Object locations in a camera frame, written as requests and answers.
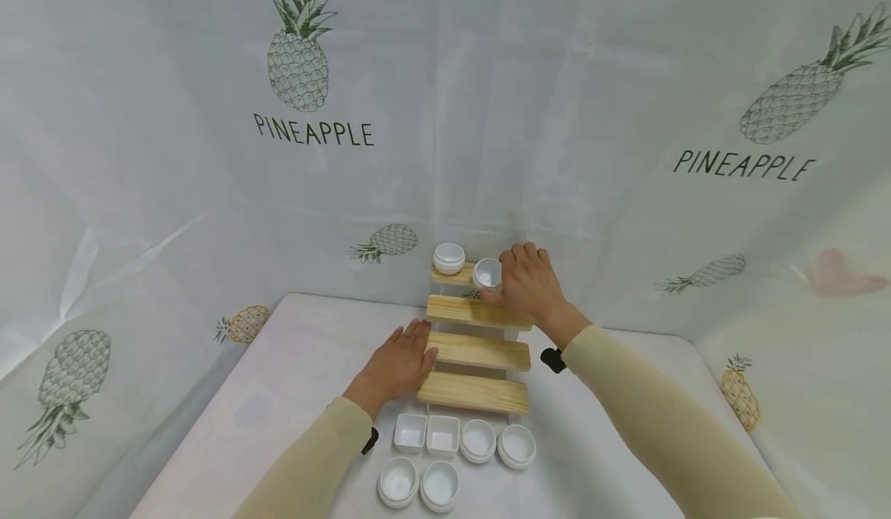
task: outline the pineapple print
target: pineapple print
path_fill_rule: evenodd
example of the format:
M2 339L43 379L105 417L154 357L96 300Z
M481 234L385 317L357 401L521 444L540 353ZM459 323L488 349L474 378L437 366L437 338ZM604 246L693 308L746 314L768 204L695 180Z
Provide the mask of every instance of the pineapple print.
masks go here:
M328 59L318 38L330 28L322 23L335 12L323 12L329 0L273 0L284 28L269 45L266 63L275 95L298 111L321 108L328 96Z
M407 225L389 224L371 235L368 244L352 246L351 257L362 262L381 263L381 256L405 254L418 245L418 236Z
M826 57L768 87L739 120L739 130L751 142L773 144L803 127L838 93L845 73L870 64L867 56L891 49L890 25L885 3L879 3L866 20L857 13L844 34L835 26Z
M250 344L260 333L260 329L269 319L269 310L264 306L248 306L235 315L235 318L223 319L217 322L217 336L215 339L221 345L226 339L235 343Z
M727 371L721 376L721 392L743 428L746 432L751 432L761 418L758 400L752 395L752 389L743 374L746 368L752 366L752 360L736 354L732 359L727 359L727 363Z
M693 272L688 278L668 279L665 283L657 283L662 289L662 295L677 295L688 286L708 287L743 272L746 268L746 258L742 254L726 256L721 260L710 261Z
M27 450L16 469L31 459L36 466L52 448L65 448L65 437L77 432L74 421L89 418L80 406L98 394L110 356L109 336L95 329L69 333L57 345L37 395L43 415L28 429L31 436L18 447Z

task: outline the white round bowl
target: white round bowl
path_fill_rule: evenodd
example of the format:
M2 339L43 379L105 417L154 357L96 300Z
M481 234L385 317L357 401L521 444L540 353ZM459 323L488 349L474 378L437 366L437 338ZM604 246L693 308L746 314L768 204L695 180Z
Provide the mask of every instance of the white round bowl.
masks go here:
M453 276L464 268L464 249L461 244L443 243L433 251L433 267L439 273Z
M476 465L482 465L496 453L496 431L485 420L468 421L461 431L461 453Z
M473 284L477 289L498 289L500 287L500 262L494 258L483 258L473 267Z
M447 461L435 461L421 479L421 501L434 513L448 513L455 507L458 471Z
M401 509L411 503L418 493L418 469L406 458L393 458L384 466L377 479L377 495L387 507Z
M535 460L535 437L526 426L508 425L498 437L498 455L511 469L527 469Z

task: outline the yellow pineapple print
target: yellow pineapple print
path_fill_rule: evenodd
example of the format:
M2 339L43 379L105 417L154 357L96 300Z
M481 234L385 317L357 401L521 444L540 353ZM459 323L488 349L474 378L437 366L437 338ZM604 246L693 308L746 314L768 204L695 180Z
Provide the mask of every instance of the yellow pineapple print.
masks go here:
M217 342L223 342L229 338L235 343L248 344L254 341L260 328L269 319L269 310L264 306L248 306L235 315L235 318L223 319L217 322Z
M736 413L743 428L746 432L751 432L761 418L758 400L752 395L752 388L749 388L743 374L746 368L752 366L752 360L735 354L732 359L727 359L727 362L727 371L721 376L721 392L727 398L729 406Z

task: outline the hand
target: hand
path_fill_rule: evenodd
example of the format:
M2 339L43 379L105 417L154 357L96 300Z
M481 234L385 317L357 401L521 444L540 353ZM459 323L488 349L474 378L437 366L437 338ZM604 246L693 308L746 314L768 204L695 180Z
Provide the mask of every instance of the hand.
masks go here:
M591 324L563 297L551 258L544 248L535 248L532 243L515 244L503 251L499 260L502 262L500 292L480 290L483 302L509 309L532 322L562 350Z
M436 349L426 350L429 335L427 320L413 319L405 330L399 326L374 351L343 396L374 420L384 403L418 389L436 360Z

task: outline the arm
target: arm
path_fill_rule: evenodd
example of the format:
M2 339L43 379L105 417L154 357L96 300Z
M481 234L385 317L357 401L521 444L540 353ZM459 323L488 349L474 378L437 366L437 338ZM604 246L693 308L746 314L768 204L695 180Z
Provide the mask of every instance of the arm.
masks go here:
M328 517L340 479L359 455L371 417L339 397L266 471L233 519Z
M404 397L427 378L436 349L427 350L430 323L412 320L377 349L309 430L291 444L241 503L233 519L323 519L336 489L387 401Z
M517 244L500 260L502 292L484 292L484 300L532 321L563 350L687 519L801 517L772 474L681 386L566 302L547 251Z

